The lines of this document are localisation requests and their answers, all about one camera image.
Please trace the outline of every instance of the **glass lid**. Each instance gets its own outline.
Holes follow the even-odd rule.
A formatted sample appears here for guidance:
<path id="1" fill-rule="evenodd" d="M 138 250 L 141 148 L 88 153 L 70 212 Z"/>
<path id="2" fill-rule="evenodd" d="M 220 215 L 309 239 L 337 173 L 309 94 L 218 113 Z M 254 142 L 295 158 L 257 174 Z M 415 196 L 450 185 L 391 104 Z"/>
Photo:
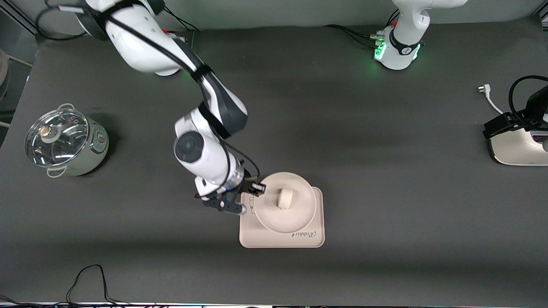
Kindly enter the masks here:
<path id="1" fill-rule="evenodd" d="M 42 116 L 25 139 L 27 157 L 42 167 L 71 160 L 84 147 L 88 121 L 74 109 L 57 109 Z"/>

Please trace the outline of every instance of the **black cable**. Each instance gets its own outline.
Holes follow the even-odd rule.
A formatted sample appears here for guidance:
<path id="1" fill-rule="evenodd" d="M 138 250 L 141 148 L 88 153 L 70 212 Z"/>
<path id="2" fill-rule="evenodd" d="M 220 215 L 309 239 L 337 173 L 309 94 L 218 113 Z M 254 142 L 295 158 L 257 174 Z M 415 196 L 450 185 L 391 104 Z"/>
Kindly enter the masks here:
<path id="1" fill-rule="evenodd" d="M 48 307 L 53 307 L 53 306 L 57 306 L 57 305 L 61 305 L 61 304 L 68 304 L 64 301 L 60 301 L 58 303 L 55 303 L 55 304 L 50 304 L 50 305 L 42 305 L 42 304 L 38 304 L 38 303 L 20 303 L 20 302 L 17 302 L 5 295 L 1 295 L 0 294 L 0 300 L 3 300 L 3 301 L 7 301 L 9 303 L 12 303 L 12 304 L 15 304 L 16 306 L 13 306 L 13 305 L 10 305 L 9 307 L 33 307 L 33 308 L 48 308 Z"/>
<path id="2" fill-rule="evenodd" d="M 235 148 L 233 145 L 229 144 L 225 140 L 223 140 L 223 143 L 227 147 L 231 148 L 234 152 L 243 156 L 245 159 L 247 159 L 248 162 L 250 162 L 253 165 L 253 168 L 255 168 L 255 171 L 257 172 L 257 175 L 256 175 L 257 178 L 261 176 L 261 170 L 259 170 L 259 166 L 257 166 L 257 164 L 251 158 L 249 158 L 249 156 L 247 156 L 244 152 L 238 150 L 237 148 Z"/>
<path id="3" fill-rule="evenodd" d="M 175 14 L 172 14 L 171 11 L 167 10 L 166 8 L 164 8 L 164 11 L 165 11 L 166 13 L 168 13 L 169 15 L 175 17 L 175 19 L 177 19 L 177 21 L 178 21 L 180 24 L 182 24 L 182 26 L 185 27 L 185 29 L 186 29 L 187 31 L 190 31 L 189 27 L 187 27 L 186 24 L 185 24 L 184 22 L 180 21 L 179 18 L 177 18 L 177 16 L 175 16 Z"/>
<path id="4" fill-rule="evenodd" d="M 166 5 L 164 6 L 164 10 L 165 10 L 169 15 L 175 17 L 180 23 L 183 24 L 183 22 L 184 22 L 185 24 L 187 24 L 187 25 L 193 27 L 194 29 L 196 29 L 196 31 L 200 32 L 200 29 L 198 29 L 195 25 L 193 25 L 193 24 L 191 24 L 190 22 L 188 22 L 188 21 L 186 21 L 186 20 L 184 20 L 184 19 L 178 17 L 177 15 L 175 15 L 175 13 L 173 13 Z"/>
<path id="5" fill-rule="evenodd" d="M 200 32 L 200 29 L 198 29 L 195 25 L 191 24 L 190 22 L 178 17 L 177 15 L 175 15 L 175 13 L 173 13 L 173 11 L 171 11 L 171 9 L 169 9 L 168 7 L 165 7 L 165 10 L 173 17 L 177 18 L 177 20 L 179 20 L 180 22 L 184 22 L 185 24 L 193 27 L 196 31 Z"/>
<path id="6" fill-rule="evenodd" d="M 390 26 L 390 24 L 391 24 L 392 22 L 394 22 L 394 20 L 396 20 L 396 18 L 398 18 L 398 16 L 399 16 L 399 12 L 398 12 L 398 14 L 396 14 L 396 16 L 394 16 L 392 19 L 390 19 L 390 20 L 386 23 L 386 26 L 387 26 L 387 27 Z"/>
<path id="7" fill-rule="evenodd" d="M 373 45 L 367 45 L 365 44 L 364 42 L 360 41 L 357 37 L 360 37 L 360 38 L 369 38 L 369 35 L 364 35 L 364 34 L 361 34 L 359 32 L 356 32 L 348 27 L 345 27 L 345 26 L 341 26 L 341 25 L 325 25 L 324 27 L 328 27 L 328 28 L 337 28 L 337 29 L 340 29 L 342 30 L 344 33 L 348 34 L 348 36 L 350 36 L 350 38 L 352 38 L 352 40 L 358 44 L 360 44 L 361 46 L 364 46 L 364 47 L 367 47 L 367 48 L 376 48 L 375 46 Z"/>
<path id="8" fill-rule="evenodd" d="M 530 128 L 530 129 L 535 129 L 535 130 L 542 130 L 542 131 L 548 131 L 548 128 L 544 128 L 544 127 L 541 127 L 542 124 L 538 124 L 538 125 L 533 125 L 531 123 L 528 123 L 525 121 L 524 118 L 521 117 L 521 115 L 516 111 L 516 108 L 514 107 L 514 104 L 513 104 L 513 92 L 514 92 L 514 89 L 516 88 L 516 86 L 524 81 L 524 80 L 527 80 L 527 79 L 538 79 L 538 80 L 542 80 L 542 81 L 546 81 L 548 82 L 548 77 L 544 77 L 544 76 L 538 76 L 538 75 L 529 75 L 529 76 L 523 76 L 521 77 L 520 79 L 514 81 L 514 83 L 512 84 L 512 86 L 510 87 L 510 91 L 508 92 L 508 103 L 510 105 L 510 110 L 512 111 L 513 115 L 516 116 L 516 118 L 527 128 Z"/>
<path id="9" fill-rule="evenodd" d="M 112 15 L 109 15 L 108 16 L 108 19 L 110 22 L 112 22 L 113 24 L 117 25 L 118 27 L 128 31 L 129 33 L 133 34 L 135 37 L 137 37 L 138 39 L 142 40 L 143 42 L 147 43 L 148 45 L 150 45 L 151 47 L 157 49 L 159 52 L 163 53 L 166 57 L 168 57 L 169 59 L 173 60 L 175 63 L 177 63 L 178 65 L 180 65 L 182 68 L 184 68 L 186 71 L 188 72 L 191 72 L 192 70 L 189 68 L 189 66 L 184 63 L 184 61 L 182 61 L 181 59 L 179 59 L 179 57 L 177 57 L 176 55 L 174 55 L 172 52 L 170 52 L 169 50 L 163 48 L 162 46 L 158 45 L 156 42 L 150 40 L 149 38 L 147 38 L 146 36 L 140 34 L 139 32 L 135 31 L 133 28 L 129 27 L 128 25 L 118 21 L 117 19 L 113 18 Z M 201 84 L 198 84 L 199 87 L 200 87 L 200 90 L 202 91 L 202 96 L 203 96 L 203 99 L 204 99 L 204 102 L 207 101 L 207 95 L 206 95 L 206 91 L 205 89 L 203 88 L 203 86 Z M 225 175 L 225 179 L 223 180 L 222 184 L 219 185 L 219 187 L 217 187 L 215 190 L 211 191 L 210 193 L 206 193 L 205 195 L 196 195 L 195 197 L 196 198 L 202 198 L 202 197 L 205 197 L 207 195 L 210 195 L 214 192 L 216 192 L 219 188 L 223 187 L 228 178 L 229 178 L 229 174 L 230 174 L 230 156 L 229 156 L 229 152 L 228 150 L 226 149 L 226 146 L 225 146 L 225 143 L 223 142 L 223 139 L 221 138 L 221 136 L 219 136 L 219 134 L 217 133 L 217 131 L 215 129 L 212 128 L 212 132 L 213 134 L 217 137 L 217 139 L 219 139 L 219 143 L 221 143 L 221 146 L 222 146 L 222 149 L 225 151 L 225 155 L 226 155 L 226 162 L 228 164 L 228 170 L 226 172 L 226 175 Z"/>
<path id="10" fill-rule="evenodd" d="M 135 304 L 128 304 L 128 305 L 118 305 L 113 303 L 102 303 L 102 304 L 79 304 L 79 303 L 66 303 L 66 302 L 59 302 L 55 304 L 39 304 L 39 303 L 20 303 L 22 305 L 0 305 L 1 308 L 105 308 L 105 307 L 122 307 L 122 308 L 129 308 L 129 307 L 135 307 L 135 308 L 167 308 L 170 306 L 146 306 L 143 307 L 142 304 L 135 305 Z"/>
<path id="11" fill-rule="evenodd" d="M 390 15 L 390 17 L 388 17 L 388 21 L 386 22 L 386 26 L 385 27 L 388 27 L 388 25 L 392 22 L 392 20 L 394 20 L 396 17 L 398 17 L 399 15 L 399 9 L 396 9 L 392 15 Z"/>
<path id="12" fill-rule="evenodd" d="M 357 31 L 354 31 L 348 27 L 345 27 L 345 26 L 341 26 L 341 25 L 335 25 L 335 24 L 329 24 L 329 25 L 325 25 L 324 27 L 327 27 L 327 28 L 337 28 L 337 29 L 341 29 L 345 32 L 349 32 L 355 36 L 359 36 L 359 37 L 363 37 L 363 38 L 369 38 L 369 35 L 365 35 L 365 34 L 362 34 L 362 33 L 359 33 Z"/>
<path id="13" fill-rule="evenodd" d="M 74 283 L 72 284 L 72 287 L 70 287 L 70 289 L 68 289 L 68 291 L 67 291 L 67 294 L 65 296 L 66 302 L 70 303 L 70 304 L 72 303 L 70 296 L 71 296 L 72 290 L 78 284 L 78 279 L 80 278 L 80 274 L 82 274 L 82 272 L 87 270 L 88 268 L 94 267 L 94 266 L 97 266 L 101 270 L 101 277 L 102 277 L 102 282 L 103 282 L 103 296 L 104 296 L 105 300 L 108 301 L 111 304 L 114 304 L 114 305 L 118 305 L 117 302 L 118 303 L 125 303 L 125 301 L 113 299 L 112 297 L 109 296 L 109 289 L 106 286 L 105 272 L 103 271 L 102 266 L 99 265 L 99 264 L 88 265 L 88 266 L 84 267 L 83 269 L 81 269 L 80 272 L 78 272 L 78 274 L 76 275 L 76 278 L 74 279 Z"/>
<path id="14" fill-rule="evenodd" d="M 73 36 L 67 36 L 67 37 L 60 37 L 60 38 L 56 38 L 56 37 L 50 37 L 50 36 L 47 36 L 43 29 L 40 28 L 40 19 L 42 19 L 47 13 L 53 11 L 53 10 L 58 10 L 61 12 L 61 10 L 59 9 L 59 5 L 56 5 L 56 6 L 51 6 L 49 5 L 49 3 L 47 1 L 44 2 L 47 6 L 47 8 L 43 9 L 40 13 L 38 13 L 38 16 L 36 16 L 36 21 L 35 21 L 35 24 L 36 24 L 36 31 L 38 31 L 38 34 L 41 35 L 42 37 L 44 38 L 47 38 L 47 39 L 51 39 L 52 41 L 70 41 L 71 39 L 75 39 L 75 38 L 79 38 L 79 37 L 82 37 L 86 34 L 86 32 L 84 31 L 83 33 L 80 33 L 78 35 L 73 35 Z"/>

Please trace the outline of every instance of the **white plate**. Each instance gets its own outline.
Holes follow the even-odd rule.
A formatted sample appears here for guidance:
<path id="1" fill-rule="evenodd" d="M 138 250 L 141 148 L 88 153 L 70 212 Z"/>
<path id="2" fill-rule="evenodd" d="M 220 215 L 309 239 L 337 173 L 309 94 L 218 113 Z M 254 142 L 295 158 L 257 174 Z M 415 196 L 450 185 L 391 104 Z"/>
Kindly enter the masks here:
<path id="1" fill-rule="evenodd" d="M 302 177 L 290 172 L 278 172 L 266 177 L 264 195 L 255 198 L 255 212 L 259 221 L 268 229 L 280 233 L 291 233 L 305 228 L 316 212 L 316 196 L 310 184 Z M 289 209 L 278 207 L 282 189 L 293 191 Z"/>

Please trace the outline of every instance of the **pot handle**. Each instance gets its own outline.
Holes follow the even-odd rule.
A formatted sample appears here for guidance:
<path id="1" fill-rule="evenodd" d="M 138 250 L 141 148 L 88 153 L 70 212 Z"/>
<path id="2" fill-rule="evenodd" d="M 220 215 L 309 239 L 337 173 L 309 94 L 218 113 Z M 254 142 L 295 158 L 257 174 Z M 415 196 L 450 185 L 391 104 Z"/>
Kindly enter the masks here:
<path id="1" fill-rule="evenodd" d="M 73 104 L 62 104 L 61 106 L 57 107 L 57 109 L 63 109 L 63 108 L 69 108 L 69 109 L 76 110 L 76 108 L 74 108 Z"/>
<path id="2" fill-rule="evenodd" d="M 50 178 L 55 179 L 62 176 L 66 170 L 67 170 L 67 166 L 63 166 L 59 168 L 48 168 L 47 174 Z"/>

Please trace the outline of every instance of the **round object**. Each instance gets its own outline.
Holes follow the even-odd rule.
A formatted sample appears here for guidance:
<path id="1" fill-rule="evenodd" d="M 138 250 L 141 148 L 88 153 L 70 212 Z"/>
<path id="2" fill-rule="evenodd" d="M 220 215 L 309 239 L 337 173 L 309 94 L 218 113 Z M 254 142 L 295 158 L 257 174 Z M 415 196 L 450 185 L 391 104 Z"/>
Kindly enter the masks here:
<path id="1" fill-rule="evenodd" d="M 282 189 L 279 193 L 278 207 L 281 209 L 289 209 L 289 206 L 291 206 L 291 199 L 293 199 L 293 191 L 291 189 Z"/>
<path id="2" fill-rule="evenodd" d="M 25 152 L 31 162 L 48 168 L 48 175 L 57 178 L 91 171 L 106 155 L 108 145 L 108 135 L 100 124 L 73 105 L 64 104 L 32 125 Z"/>
<path id="3" fill-rule="evenodd" d="M 294 173 L 279 172 L 267 176 L 261 182 L 266 185 L 266 191 L 255 199 L 254 209 L 257 218 L 266 228 L 280 233 L 292 233 L 305 228 L 312 221 L 316 212 L 316 197 L 305 179 Z M 281 209 L 278 207 L 280 196 L 287 200 L 288 191 L 291 193 L 289 206 Z"/>
<path id="4" fill-rule="evenodd" d="M 187 163 L 193 163 L 202 157 L 204 139 L 198 132 L 186 132 L 174 144 L 175 156 Z"/>

